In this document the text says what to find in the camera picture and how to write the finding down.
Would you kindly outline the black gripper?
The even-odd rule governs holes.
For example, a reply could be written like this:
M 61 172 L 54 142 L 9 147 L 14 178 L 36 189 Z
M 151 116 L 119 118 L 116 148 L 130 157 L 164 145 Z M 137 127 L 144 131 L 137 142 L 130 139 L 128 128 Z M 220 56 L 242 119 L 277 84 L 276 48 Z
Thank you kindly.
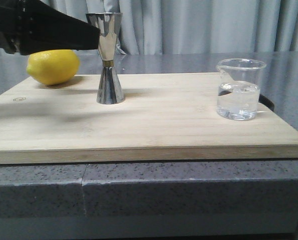
M 0 49 L 8 54 L 96 50 L 99 36 L 97 27 L 40 0 L 0 0 Z

